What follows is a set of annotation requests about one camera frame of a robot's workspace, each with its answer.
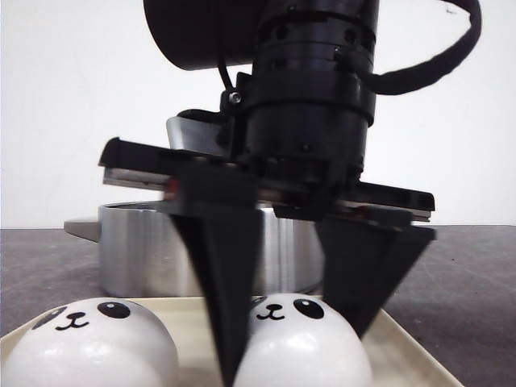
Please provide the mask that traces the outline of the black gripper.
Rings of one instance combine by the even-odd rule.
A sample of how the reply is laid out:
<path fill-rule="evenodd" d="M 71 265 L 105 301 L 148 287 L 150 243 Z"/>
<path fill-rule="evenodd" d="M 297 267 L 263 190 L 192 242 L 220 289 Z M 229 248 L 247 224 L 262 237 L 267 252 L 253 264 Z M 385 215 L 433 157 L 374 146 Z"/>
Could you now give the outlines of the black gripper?
<path fill-rule="evenodd" d="M 222 94 L 231 117 L 229 152 L 216 156 L 110 139 L 100 156 L 104 181 L 162 190 L 197 158 L 257 181 L 273 208 L 273 288 L 323 299 L 363 335 L 435 231 L 416 227 L 435 208 L 432 194 L 363 182 L 374 93 L 337 72 L 240 74 Z M 328 215 L 316 222 L 319 214 Z"/>

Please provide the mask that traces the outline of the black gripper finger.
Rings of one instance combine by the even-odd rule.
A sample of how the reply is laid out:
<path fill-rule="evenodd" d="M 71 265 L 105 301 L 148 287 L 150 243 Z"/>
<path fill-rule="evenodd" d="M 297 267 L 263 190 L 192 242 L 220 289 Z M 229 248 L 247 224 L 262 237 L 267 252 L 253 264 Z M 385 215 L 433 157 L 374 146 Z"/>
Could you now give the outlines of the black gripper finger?
<path fill-rule="evenodd" d="M 219 367 L 232 385 L 248 340 L 248 311 L 262 236 L 257 181 L 234 169 L 181 167 L 167 188 L 169 214 L 206 298 Z"/>

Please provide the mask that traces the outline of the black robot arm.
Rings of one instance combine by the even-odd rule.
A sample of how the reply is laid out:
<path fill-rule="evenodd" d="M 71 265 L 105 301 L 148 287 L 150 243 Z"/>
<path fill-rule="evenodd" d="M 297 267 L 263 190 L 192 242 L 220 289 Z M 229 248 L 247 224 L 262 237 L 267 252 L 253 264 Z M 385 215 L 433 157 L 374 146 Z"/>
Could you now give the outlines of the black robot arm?
<path fill-rule="evenodd" d="M 368 329 L 435 233 L 414 220 L 429 193 L 364 183 L 366 135 L 382 85 L 369 79 L 376 1 L 146 1 L 157 46 L 195 70 L 252 65 L 225 80 L 213 125 L 220 150 L 204 156 L 120 139 L 105 146 L 104 181 L 158 189 L 206 297 L 223 383 L 232 385 L 248 341 L 260 204 L 312 221 L 325 258 L 323 298 Z"/>

